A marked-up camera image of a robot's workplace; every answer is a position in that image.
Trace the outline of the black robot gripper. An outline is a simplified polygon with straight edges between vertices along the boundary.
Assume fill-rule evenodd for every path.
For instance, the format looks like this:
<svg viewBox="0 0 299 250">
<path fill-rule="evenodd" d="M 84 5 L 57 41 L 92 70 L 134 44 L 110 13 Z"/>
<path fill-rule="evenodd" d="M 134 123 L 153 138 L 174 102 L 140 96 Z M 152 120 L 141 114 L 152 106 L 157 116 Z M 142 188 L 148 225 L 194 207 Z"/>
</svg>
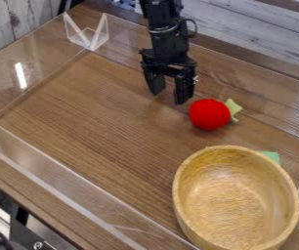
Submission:
<svg viewBox="0 0 299 250">
<path fill-rule="evenodd" d="M 174 78 L 174 103 L 182 104 L 193 98 L 197 63 L 189 57 L 189 38 L 193 34 L 186 28 L 150 29 L 150 47 L 142 48 L 141 67 L 149 91 L 157 95 L 165 88 L 164 76 Z"/>
</svg>

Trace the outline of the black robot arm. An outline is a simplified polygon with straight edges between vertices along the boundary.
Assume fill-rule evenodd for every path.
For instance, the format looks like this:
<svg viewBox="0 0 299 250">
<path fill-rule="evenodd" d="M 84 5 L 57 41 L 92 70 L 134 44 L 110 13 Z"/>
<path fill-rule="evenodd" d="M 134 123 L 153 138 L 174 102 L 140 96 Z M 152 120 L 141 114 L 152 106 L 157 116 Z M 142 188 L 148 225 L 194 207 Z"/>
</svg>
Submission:
<svg viewBox="0 0 299 250">
<path fill-rule="evenodd" d="M 150 48 L 142 48 L 141 68 L 149 91 L 165 88 L 165 77 L 174 79 L 174 103 L 193 98 L 197 81 L 196 61 L 189 57 L 189 39 L 197 35 L 197 23 L 181 17 L 181 0 L 140 0 L 149 21 Z"/>
</svg>

